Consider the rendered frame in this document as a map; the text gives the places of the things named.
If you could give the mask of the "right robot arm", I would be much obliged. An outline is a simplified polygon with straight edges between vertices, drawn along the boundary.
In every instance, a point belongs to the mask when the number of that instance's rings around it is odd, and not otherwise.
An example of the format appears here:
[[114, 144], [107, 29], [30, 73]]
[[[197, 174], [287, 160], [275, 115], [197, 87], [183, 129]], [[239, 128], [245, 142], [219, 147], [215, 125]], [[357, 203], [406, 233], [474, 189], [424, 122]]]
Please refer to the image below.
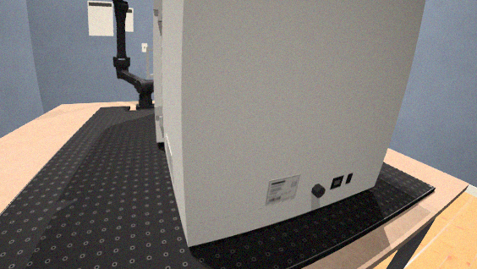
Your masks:
[[[143, 81], [144, 79], [129, 73], [130, 57], [127, 57], [125, 49], [125, 20], [127, 9], [129, 9], [128, 2], [122, 0], [115, 0], [114, 2], [113, 0], [113, 3], [117, 22], [117, 56], [113, 57], [113, 66], [116, 67], [117, 78], [129, 82], [131, 85], [134, 85], [135, 82], [134, 88], [140, 97], [139, 104], [135, 104], [135, 109], [154, 108], [155, 104], [152, 103], [151, 99], [151, 93], [154, 92], [154, 80]], [[125, 60], [118, 60], [119, 58], [125, 58]], [[126, 69], [123, 69], [123, 67]]]

